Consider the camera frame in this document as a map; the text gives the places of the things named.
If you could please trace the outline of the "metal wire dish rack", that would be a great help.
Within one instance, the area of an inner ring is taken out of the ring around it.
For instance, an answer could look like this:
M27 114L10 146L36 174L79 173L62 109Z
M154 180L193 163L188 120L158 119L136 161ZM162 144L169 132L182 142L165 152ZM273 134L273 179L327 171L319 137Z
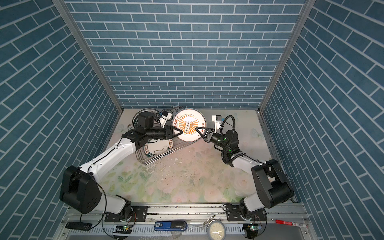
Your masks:
M138 116L141 113L149 112L154 114L154 127L173 126L183 131L183 134L170 140L150 139L140 150L136 152L137 160L143 165L149 165L171 153L194 143L200 138L195 127L204 126L205 118L197 110L184 109L177 106L171 109L158 111L146 108L137 112L132 120L132 127L138 125Z

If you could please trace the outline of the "green rim white plate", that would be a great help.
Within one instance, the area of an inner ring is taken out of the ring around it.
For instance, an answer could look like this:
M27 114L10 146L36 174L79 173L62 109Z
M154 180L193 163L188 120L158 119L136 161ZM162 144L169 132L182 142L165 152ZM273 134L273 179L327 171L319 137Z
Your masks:
M165 153L167 150L173 148L174 142L170 140L153 140L152 142L146 143L143 146L143 150L147 157L153 157Z

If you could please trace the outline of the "red white marker pen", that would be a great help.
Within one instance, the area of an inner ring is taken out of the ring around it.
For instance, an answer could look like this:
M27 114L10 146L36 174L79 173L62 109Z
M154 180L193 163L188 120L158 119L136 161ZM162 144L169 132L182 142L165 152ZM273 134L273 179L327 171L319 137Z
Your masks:
M296 223L296 222L289 222L289 221L283 221L283 220L275 220L276 224L281 224L281 225L287 225L287 226L294 226L294 227L299 227L299 228L307 228L307 224L302 224L302 223Z

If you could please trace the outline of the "orange sunburst pattern plate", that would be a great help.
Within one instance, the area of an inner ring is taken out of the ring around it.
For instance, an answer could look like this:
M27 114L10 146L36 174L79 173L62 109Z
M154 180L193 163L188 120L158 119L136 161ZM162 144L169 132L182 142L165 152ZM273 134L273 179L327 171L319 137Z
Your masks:
M207 122L202 113L195 109L183 109L179 111L172 121L172 126L182 130L178 138L187 143L195 142L201 138L204 130L196 130L196 127L205 128Z

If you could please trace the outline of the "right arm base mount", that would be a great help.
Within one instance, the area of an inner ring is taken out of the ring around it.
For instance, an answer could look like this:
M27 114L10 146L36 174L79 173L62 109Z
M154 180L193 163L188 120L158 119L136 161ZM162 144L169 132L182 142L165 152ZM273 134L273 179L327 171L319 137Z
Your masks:
M253 212L250 212L246 209L245 206L238 204L226 203L222 205L227 220L229 222L239 222L239 221L266 221L267 212L265 209L259 209Z

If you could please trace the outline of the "black remote control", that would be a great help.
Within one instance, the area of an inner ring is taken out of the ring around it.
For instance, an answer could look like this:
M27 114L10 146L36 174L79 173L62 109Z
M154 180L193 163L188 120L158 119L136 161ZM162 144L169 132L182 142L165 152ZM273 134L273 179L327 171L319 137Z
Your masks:
M71 230L89 231L92 228L92 224L83 222L67 222L65 228Z

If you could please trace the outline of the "blue black device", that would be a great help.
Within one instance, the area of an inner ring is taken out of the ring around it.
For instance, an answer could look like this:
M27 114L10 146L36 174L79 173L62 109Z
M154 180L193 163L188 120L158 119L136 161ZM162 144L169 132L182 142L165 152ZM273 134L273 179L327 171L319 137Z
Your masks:
M186 221L158 221L155 222L154 230L162 232L184 232L188 228Z

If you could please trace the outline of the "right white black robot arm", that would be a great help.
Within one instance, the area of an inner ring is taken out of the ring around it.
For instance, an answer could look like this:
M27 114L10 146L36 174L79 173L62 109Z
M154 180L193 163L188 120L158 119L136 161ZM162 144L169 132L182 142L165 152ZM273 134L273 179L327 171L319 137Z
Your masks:
M280 163L277 160L262 162L249 157L240 150L235 130L228 130L225 134L212 128L196 127L196 130L205 142L215 145L226 165L253 177L256 192L240 200L242 218L251 219L258 211L271 209L294 196L294 188Z

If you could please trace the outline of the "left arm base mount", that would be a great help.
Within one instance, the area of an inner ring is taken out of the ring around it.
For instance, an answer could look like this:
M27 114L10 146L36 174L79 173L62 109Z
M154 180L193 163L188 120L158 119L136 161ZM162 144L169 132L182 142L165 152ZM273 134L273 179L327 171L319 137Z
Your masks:
M106 223L144 222L148 213L148 206L130 206L119 214L106 213Z

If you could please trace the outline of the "round white clock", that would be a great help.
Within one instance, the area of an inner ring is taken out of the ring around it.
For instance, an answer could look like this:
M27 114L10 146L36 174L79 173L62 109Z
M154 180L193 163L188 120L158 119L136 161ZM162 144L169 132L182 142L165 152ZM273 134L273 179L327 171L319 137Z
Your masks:
M210 240L224 240L226 234L225 225L220 220L213 220L208 224L207 235Z

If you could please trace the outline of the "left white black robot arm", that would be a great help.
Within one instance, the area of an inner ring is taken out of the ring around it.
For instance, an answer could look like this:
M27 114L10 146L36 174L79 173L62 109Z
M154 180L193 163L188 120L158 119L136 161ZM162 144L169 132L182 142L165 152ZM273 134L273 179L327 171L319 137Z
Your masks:
M183 131L173 126L163 128L135 127L99 156L79 167L70 166L63 174L60 200L82 214L102 211L129 221L133 215L131 201L109 196L100 185L101 179L121 160L134 154L150 140L169 140Z

